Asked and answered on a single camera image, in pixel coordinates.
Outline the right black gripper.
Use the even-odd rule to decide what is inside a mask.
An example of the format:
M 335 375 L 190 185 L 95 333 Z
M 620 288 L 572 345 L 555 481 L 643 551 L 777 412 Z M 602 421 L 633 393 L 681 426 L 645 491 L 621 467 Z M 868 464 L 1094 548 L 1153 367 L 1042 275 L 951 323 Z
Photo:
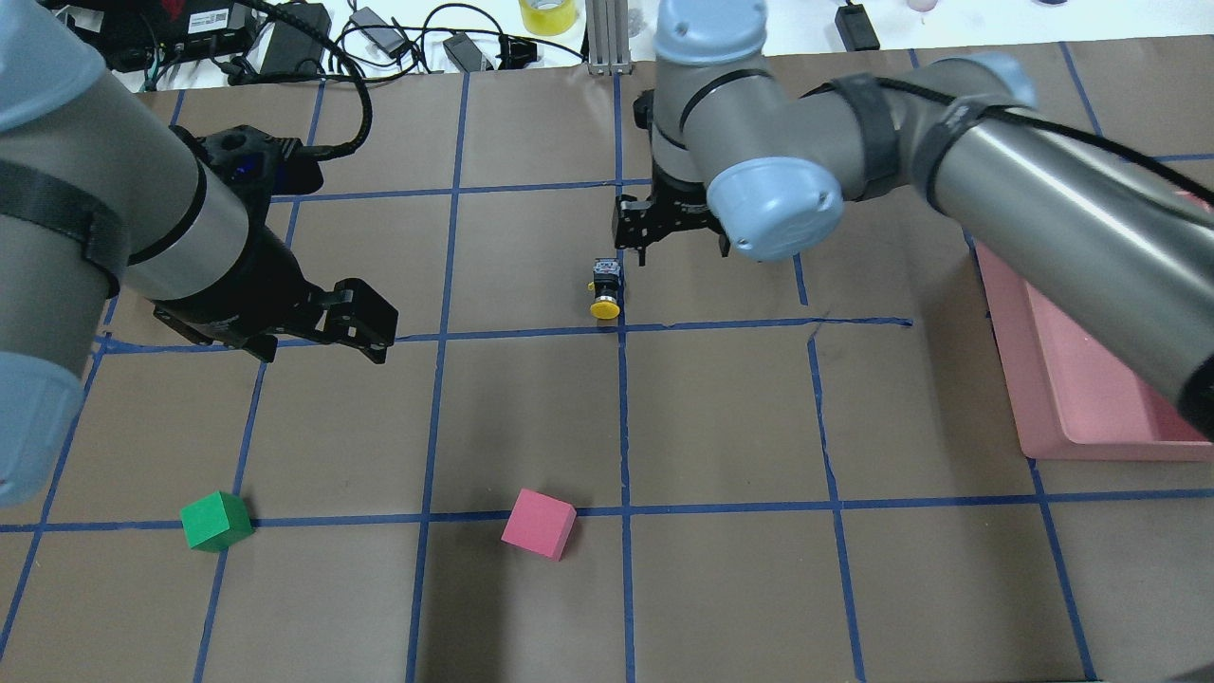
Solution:
M 613 245 L 636 255 L 639 268 L 649 263 L 649 246 L 679 230 L 711 230 L 717 234 L 721 258 L 728 258 L 732 241 L 711 212 L 707 186 L 668 173 L 652 163 L 649 198 L 622 194 L 613 207 Z

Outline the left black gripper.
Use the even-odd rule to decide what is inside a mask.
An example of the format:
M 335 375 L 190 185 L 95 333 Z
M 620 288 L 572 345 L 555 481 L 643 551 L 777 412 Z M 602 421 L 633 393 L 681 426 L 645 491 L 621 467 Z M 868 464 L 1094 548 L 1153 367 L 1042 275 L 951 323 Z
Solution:
M 320 345 L 352 347 L 378 366 L 397 337 L 397 308 L 368 281 L 345 278 L 322 291 L 266 226 L 250 230 L 236 263 L 215 284 L 191 297 L 153 298 L 152 304 L 157 319 L 191 345 L 225 345 L 263 363 L 276 359 L 274 334 L 310 329 L 320 311 Z

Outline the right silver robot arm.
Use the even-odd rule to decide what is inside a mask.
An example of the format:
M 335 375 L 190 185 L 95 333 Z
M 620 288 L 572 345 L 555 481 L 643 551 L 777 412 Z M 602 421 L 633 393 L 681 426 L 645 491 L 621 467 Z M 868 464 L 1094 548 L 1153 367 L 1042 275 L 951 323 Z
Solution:
M 764 1 L 663 1 L 656 86 L 635 101 L 652 193 L 623 195 L 615 249 L 677 230 L 793 258 L 846 203 L 910 187 L 1212 436 L 1212 190 L 1037 110 L 1019 61 L 970 53 L 856 73 L 789 99 L 764 57 Z

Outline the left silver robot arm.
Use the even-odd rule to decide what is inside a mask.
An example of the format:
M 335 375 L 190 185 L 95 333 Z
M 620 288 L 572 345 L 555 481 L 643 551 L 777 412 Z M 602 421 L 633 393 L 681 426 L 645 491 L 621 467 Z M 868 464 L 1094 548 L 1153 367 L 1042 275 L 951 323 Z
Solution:
M 320 164 L 369 138 L 373 104 L 337 42 L 285 13 L 342 61 L 361 102 L 340 144 L 240 125 L 194 136 L 158 120 L 51 8 L 2 4 L 2 506 L 42 491 L 83 409 L 83 369 L 108 300 L 125 288 L 192 345 L 272 362 L 278 338 L 345 345 L 382 364 L 398 314 L 359 278 L 304 278 L 266 224 L 270 199 L 311 194 Z

